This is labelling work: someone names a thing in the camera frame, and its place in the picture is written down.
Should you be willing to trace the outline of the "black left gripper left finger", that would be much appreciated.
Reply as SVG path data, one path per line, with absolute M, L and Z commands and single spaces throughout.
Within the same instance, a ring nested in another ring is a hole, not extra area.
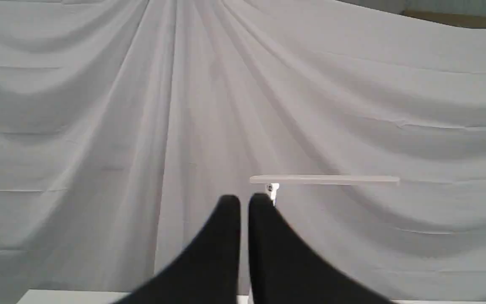
M 236 304 L 241 204 L 220 196 L 197 236 L 159 274 L 119 304 Z

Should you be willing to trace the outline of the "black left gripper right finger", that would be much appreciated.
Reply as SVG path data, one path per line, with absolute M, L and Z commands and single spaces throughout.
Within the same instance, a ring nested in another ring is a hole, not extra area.
M 255 304 L 390 304 L 326 262 L 290 227 L 265 193 L 248 206 L 248 255 Z

